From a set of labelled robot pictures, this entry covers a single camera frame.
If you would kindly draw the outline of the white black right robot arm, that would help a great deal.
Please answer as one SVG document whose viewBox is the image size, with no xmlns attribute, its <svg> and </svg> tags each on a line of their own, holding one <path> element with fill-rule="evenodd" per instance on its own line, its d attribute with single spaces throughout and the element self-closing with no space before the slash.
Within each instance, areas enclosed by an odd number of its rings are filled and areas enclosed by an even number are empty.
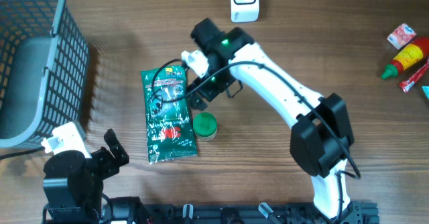
<svg viewBox="0 0 429 224">
<path fill-rule="evenodd" d="M 311 176 L 314 206 L 325 219 L 341 223 L 351 202 L 343 179 L 346 165 L 353 169 L 350 177 L 361 177 L 349 151 L 354 136 L 345 102 L 335 93 L 323 97 L 299 83 L 239 27 L 223 32 L 206 18 L 190 37 L 199 47 L 182 53 L 197 75 L 187 88 L 190 106 L 206 109 L 234 82 L 253 89 L 291 129 L 290 153 Z"/>
</svg>

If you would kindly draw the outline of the light teal small packet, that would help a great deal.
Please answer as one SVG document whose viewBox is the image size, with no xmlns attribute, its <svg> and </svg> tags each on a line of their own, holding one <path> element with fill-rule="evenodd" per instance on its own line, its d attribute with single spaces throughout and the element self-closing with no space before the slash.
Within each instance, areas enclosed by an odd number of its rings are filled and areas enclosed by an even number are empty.
<svg viewBox="0 0 429 224">
<path fill-rule="evenodd" d="M 426 98 L 429 99 L 429 86 L 423 86 L 422 90 L 423 90 L 423 93 L 425 94 Z"/>
</svg>

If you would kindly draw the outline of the red sauce bottle green cap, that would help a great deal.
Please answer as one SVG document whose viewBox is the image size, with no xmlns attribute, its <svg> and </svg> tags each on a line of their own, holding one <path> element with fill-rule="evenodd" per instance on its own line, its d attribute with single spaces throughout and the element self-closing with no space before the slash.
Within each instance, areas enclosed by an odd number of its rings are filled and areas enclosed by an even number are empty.
<svg viewBox="0 0 429 224">
<path fill-rule="evenodd" d="M 381 78 L 395 78 L 404 70 L 419 63 L 428 56 L 428 37 L 417 37 L 406 45 L 385 67 Z"/>
</svg>

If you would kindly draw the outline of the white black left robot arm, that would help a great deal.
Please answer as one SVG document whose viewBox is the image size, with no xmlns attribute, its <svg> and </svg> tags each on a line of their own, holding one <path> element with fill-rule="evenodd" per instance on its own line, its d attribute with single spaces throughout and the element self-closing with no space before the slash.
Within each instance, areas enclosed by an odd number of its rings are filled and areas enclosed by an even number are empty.
<svg viewBox="0 0 429 224">
<path fill-rule="evenodd" d="M 78 150 L 52 156 L 44 165 L 43 189 L 48 203 L 42 223 L 151 223 L 138 197 L 109 198 L 103 181 L 119 173 L 129 156 L 115 132 L 108 129 L 101 149 L 85 158 Z"/>
</svg>

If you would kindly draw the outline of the green foil snack bag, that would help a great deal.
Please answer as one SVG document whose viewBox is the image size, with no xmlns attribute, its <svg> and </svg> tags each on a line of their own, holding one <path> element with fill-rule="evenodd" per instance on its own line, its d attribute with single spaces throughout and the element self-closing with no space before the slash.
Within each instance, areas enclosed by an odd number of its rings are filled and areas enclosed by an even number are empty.
<svg viewBox="0 0 429 224">
<path fill-rule="evenodd" d="M 168 66 L 141 72 L 148 162 L 155 164 L 195 156 L 198 148 L 187 101 L 174 102 L 186 92 L 186 72 L 181 66 Z"/>
</svg>

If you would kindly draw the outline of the red stick sachet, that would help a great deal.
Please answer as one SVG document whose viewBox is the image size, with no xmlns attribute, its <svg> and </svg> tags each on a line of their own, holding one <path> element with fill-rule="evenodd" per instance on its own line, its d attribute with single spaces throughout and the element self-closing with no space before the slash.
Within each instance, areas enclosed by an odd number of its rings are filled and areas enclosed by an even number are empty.
<svg viewBox="0 0 429 224">
<path fill-rule="evenodd" d="M 405 80 L 399 84 L 400 89 L 408 93 L 410 89 L 423 77 L 428 70 L 428 60 L 413 74 L 408 80 Z"/>
</svg>

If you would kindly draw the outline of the green lid clear jar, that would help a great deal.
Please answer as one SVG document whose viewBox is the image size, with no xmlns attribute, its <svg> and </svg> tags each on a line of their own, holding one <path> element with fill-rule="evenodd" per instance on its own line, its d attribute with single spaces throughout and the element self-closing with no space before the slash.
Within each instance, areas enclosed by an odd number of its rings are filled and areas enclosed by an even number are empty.
<svg viewBox="0 0 429 224">
<path fill-rule="evenodd" d="M 202 112 L 194 118 L 193 129 L 198 138 L 208 141 L 216 136 L 218 123 L 213 114 Z"/>
</svg>

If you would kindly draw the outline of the red white tissue packet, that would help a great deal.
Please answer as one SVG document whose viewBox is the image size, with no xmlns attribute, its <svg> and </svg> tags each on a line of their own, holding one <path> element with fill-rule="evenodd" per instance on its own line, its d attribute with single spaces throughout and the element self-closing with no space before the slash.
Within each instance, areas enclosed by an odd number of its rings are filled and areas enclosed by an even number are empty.
<svg viewBox="0 0 429 224">
<path fill-rule="evenodd" d="M 406 44 L 411 42 L 417 33 L 406 23 L 399 25 L 387 37 L 387 41 L 396 49 L 400 50 Z"/>
</svg>

